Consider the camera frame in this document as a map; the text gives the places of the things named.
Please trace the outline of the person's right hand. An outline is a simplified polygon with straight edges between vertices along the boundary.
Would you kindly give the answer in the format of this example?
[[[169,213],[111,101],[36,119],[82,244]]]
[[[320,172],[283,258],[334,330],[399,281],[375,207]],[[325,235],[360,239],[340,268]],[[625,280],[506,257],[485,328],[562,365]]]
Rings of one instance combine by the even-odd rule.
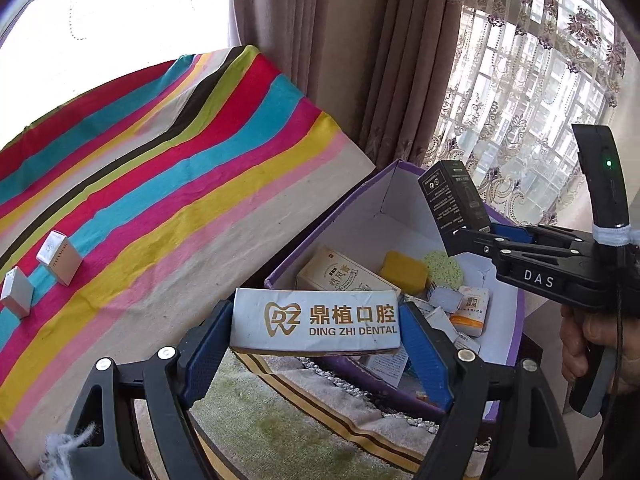
[[[616,318],[600,314],[585,314],[578,322],[571,307],[561,308],[562,322],[562,375],[574,385],[588,372],[587,344],[614,348],[616,346]],[[623,322],[623,355],[619,393],[631,393],[639,389],[640,330],[638,318],[625,318]]]

